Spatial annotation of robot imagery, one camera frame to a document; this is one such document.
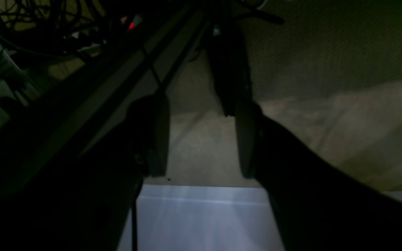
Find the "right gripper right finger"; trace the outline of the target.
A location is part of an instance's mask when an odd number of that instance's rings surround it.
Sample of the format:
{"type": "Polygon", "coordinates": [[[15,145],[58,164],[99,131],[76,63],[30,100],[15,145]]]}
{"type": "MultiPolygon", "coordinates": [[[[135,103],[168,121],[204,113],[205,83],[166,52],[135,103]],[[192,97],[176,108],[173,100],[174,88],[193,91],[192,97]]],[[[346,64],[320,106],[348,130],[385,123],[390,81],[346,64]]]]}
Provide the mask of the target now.
{"type": "Polygon", "coordinates": [[[236,104],[241,173],[265,189],[286,251],[402,251],[402,202],[321,159],[252,101],[236,104]]]}

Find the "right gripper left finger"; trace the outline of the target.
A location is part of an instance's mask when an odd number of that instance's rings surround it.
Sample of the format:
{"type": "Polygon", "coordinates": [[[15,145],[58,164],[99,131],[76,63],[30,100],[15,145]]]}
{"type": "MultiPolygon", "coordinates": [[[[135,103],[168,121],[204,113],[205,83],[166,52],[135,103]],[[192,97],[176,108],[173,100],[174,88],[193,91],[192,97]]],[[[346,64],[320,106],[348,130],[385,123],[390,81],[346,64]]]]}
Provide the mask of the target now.
{"type": "Polygon", "coordinates": [[[0,251],[115,251],[143,179],[166,173],[169,137],[165,94],[133,102],[83,156],[0,200],[0,251]]]}

